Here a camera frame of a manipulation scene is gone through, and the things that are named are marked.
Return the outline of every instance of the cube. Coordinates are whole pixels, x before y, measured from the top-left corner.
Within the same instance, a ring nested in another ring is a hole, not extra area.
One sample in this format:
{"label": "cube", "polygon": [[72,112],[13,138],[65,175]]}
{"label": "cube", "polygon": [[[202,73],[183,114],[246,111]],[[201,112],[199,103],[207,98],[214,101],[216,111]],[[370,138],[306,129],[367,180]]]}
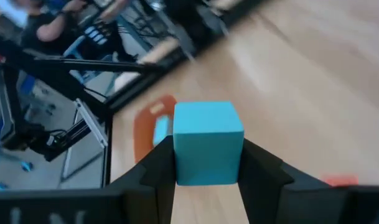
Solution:
{"label": "cube", "polygon": [[161,116],[156,119],[153,134],[153,146],[156,147],[163,139],[172,134],[172,120],[168,116]]}
{"label": "cube", "polygon": [[245,132],[232,103],[175,106],[173,139],[178,185],[234,184]]}

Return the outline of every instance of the person's arm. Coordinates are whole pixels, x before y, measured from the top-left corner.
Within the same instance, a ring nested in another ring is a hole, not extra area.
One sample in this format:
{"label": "person's arm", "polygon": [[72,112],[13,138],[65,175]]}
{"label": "person's arm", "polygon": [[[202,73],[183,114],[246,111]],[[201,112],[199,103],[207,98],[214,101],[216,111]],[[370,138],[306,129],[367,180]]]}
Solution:
{"label": "person's arm", "polygon": [[51,23],[39,27],[37,30],[37,37],[39,40],[43,42],[51,42],[60,37],[66,24],[70,22],[69,17],[72,17],[70,13],[82,10],[85,4],[86,2],[82,0],[72,0],[68,2],[62,9],[62,12]]}
{"label": "person's arm", "polygon": [[114,20],[118,14],[121,13],[127,3],[129,3],[129,0],[116,0],[112,5],[110,5],[102,12],[100,19],[105,22]]}

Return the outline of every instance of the cable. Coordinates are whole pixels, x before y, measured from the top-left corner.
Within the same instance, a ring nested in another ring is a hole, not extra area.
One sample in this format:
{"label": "cable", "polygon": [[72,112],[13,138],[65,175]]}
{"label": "cable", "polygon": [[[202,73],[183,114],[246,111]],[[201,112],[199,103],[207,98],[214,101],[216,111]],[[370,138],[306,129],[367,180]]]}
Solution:
{"label": "cable", "polygon": [[92,89],[90,89],[90,88],[87,88],[87,87],[85,87],[85,86],[84,86],[84,89],[85,89],[85,90],[88,90],[88,91],[90,91],[90,92],[92,92],[92,93],[95,93],[95,94],[97,94],[98,96],[102,96],[102,97],[105,98],[105,99],[108,98],[108,97],[105,96],[104,94],[98,93],[97,91],[92,90]]}

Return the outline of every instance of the wooden table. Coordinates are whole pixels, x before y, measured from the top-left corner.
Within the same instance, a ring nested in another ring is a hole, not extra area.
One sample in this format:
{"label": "wooden table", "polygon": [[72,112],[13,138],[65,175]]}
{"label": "wooden table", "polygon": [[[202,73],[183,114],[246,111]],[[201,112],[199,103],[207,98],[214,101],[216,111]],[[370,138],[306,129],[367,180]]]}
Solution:
{"label": "wooden table", "polygon": [[[112,179],[134,165],[136,112],[169,93],[230,100],[246,138],[314,177],[379,184],[379,1],[274,1],[172,73],[116,114]],[[235,185],[176,189],[172,223],[246,222]]]}

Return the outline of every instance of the orange object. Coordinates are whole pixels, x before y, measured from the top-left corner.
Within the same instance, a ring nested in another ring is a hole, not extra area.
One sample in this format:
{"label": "orange object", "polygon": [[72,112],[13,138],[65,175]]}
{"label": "orange object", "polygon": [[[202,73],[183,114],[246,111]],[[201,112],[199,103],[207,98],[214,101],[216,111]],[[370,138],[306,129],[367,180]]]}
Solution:
{"label": "orange object", "polygon": [[323,178],[332,187],[358,185],[358,177],[354,175],[332,175]]}
{"label": "orange object", "polygon": [[168,115],[174,119],[174,108],[177,100],[165,95],[148,104],[134,119],[134,160],[143,159],[153,149],[153,135],[156,119]]}

